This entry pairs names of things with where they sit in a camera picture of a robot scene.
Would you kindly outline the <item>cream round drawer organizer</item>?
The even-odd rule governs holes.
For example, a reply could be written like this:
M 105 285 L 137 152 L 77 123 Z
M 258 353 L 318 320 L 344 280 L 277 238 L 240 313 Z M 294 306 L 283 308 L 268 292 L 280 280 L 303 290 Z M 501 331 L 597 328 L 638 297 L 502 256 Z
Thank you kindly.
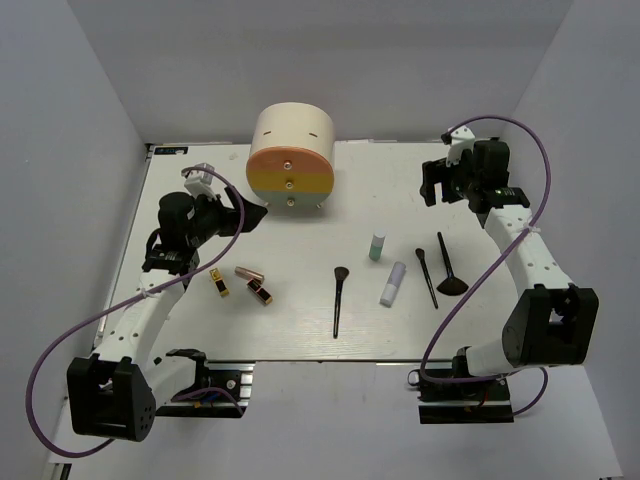
M 335 184 L 335 130 L 331 117 L 311 104 L 283 102 L 259 115 L 246 163 L 253 193 L 271 206 L 323 206 Z

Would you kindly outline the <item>small black makeup brush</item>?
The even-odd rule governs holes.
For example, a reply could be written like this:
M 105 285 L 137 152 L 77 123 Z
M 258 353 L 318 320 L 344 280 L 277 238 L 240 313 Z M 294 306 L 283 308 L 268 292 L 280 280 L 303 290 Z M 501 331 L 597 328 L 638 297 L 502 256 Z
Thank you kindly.
M 431 277 L 430 277 L 430 274 L 429 274 L 429 270 L 428 270 L 428 266 L 427 266 L 427 262 L 426 262 L 425 251 L 422 248 L 416 248 L 415 249 L 415 255 L 416 255 L 416 257 L 417 257 L 417 259 L 418 259 L 418 261 L 420 263 L 420 266 L 421 266 L 421 269 L 422 269 L 422 272 L 423 272 L 423 276 L 424 276 L 424 279 L 426 281 L 427 288 L 428 288 L 432 303 L 434 305 L 434 308 L 438 309 L 439 308 L 439 304 L 438 304 L 438 301 L 437 301 L 437 298 L 436 298 L 436 294 L 435 294 L 435 289 L 434 289 L 434 286 L 433 286 L 433 283 L 432 283 L 432 280 L 431 280 Z

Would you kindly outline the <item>lavender white tube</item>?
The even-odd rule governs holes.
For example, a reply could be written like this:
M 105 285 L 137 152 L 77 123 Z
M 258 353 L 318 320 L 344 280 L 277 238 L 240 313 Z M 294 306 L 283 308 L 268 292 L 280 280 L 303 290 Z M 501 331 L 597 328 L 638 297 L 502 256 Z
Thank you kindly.
M 406 265 L 402 262 L 395 262 L 379 299 L 381 305 L 385 307 L 393 305 L 405 273 Z

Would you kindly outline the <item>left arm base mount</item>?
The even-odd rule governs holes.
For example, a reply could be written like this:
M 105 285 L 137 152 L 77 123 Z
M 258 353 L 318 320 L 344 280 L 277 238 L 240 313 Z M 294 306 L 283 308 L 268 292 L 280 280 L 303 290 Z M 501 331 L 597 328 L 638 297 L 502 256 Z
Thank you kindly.
M 210 360 L 197 349 L 173 349 L 154 359 L 156 415 L 241 418 L 249 404 L 253 363 Z

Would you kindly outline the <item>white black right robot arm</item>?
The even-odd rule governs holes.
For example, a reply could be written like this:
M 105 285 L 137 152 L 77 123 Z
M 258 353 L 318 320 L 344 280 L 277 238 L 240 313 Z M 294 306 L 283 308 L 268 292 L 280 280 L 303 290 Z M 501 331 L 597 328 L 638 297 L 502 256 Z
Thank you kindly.
M 509 160 L 508 145 L 489 139 L 422 166 L 425 203 L 467 201 L 500 251 L 489 269 L 506 265 L 519 295 L 497 339 L 454 357 L 449 380 L 466 399 L 518 370 L 582 364 L 599 308 L 595 291 L 570 279 L 536 231 L 528 198 L 508 184 Z

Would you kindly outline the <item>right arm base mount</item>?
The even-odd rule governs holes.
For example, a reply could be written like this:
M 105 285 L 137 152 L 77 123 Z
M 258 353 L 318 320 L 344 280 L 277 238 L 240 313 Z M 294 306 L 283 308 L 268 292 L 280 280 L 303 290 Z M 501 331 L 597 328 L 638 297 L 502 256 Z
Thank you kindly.
M 414 369 L 408 386 L 418 392 L 419 420 L 423 425 L 512 423 L 514 413 L 505 380 L 468 384 L 427 382 Z

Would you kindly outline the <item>black powder brush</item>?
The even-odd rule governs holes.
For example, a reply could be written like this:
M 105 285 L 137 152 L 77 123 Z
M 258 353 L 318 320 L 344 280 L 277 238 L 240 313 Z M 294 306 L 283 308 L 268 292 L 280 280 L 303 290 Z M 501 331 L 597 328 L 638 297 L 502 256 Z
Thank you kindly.
M 341 313 L 341 301 L 342 292 L 345 280 L 349 276 L 349 269 L 344 266 L 338 266 L 334 269 L 335 278 L 335 299 L 334 299 L 334 311 L 333 311 L 333 328 L 332 337 L 337 339 L 339 336 L 339 321 Z

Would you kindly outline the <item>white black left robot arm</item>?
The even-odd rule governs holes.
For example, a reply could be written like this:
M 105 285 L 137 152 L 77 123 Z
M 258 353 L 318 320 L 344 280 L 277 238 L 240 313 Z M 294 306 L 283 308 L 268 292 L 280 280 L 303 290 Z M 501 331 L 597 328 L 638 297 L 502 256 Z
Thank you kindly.
M 185 192 L 159 201 L 159 227 L 147 241 L 140 277 L 140 301 L 125 308 L 116 326 L 88 358 L 67 370 L 72 427 L 79 435 L 140 442 L 149 434 L 158 409 L 184 393 L 199 399 L 211 387 L 206 356 L 174 349 L 160 359 L 151 351 L 173 307 L 199 264 L 198 249 L 213 236 L 231 237 L 254 230 L 265 207 L 226 194 Z

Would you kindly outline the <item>green bottle white cap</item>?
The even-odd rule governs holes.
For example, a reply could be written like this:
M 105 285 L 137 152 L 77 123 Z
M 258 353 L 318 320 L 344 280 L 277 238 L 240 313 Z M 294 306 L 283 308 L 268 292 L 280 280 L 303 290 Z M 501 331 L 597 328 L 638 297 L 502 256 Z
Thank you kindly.
M 384 248 L 384 243 L 386 239 L 386 232 L 384 230 L 376 230 L 373 232 L 368 257 L 372 261 L 379 261 L 382 256 L 382 251 Z

